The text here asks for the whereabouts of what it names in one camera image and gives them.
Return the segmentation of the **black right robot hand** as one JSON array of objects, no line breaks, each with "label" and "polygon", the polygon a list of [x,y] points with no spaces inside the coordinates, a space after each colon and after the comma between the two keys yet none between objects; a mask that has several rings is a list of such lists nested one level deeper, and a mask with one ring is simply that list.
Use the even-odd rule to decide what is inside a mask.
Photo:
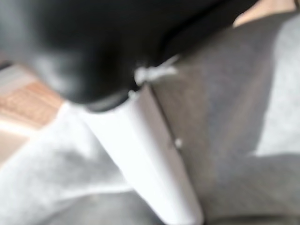
[{"label": "black right robot hand", "polygon": [[79,107],[130,187],[167,225],[201,206],[150,88],[253,0],[3,0],[1,52]]}]

